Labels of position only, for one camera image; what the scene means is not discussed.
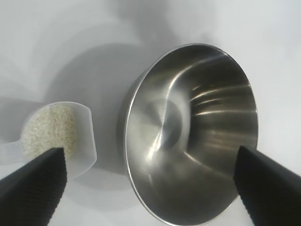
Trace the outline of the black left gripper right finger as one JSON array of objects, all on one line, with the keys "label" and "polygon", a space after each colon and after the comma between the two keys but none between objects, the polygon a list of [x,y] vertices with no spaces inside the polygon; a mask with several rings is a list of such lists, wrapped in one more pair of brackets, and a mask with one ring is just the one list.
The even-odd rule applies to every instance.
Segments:
[{"label": "black left gripper right finger", "polygon": [[234,182],[255,226],[301,224],[301,178],[256,149],[238,150]]}]

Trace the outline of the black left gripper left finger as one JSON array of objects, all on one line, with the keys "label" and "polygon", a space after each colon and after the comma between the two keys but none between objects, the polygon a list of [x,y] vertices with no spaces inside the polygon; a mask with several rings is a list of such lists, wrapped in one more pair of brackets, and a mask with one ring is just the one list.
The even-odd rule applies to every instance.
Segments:
[{"label": "black left gripper left finger", "polygon": [[0,181],[2,226],[46,226],[67,184],[63,148],[51,148]]}]

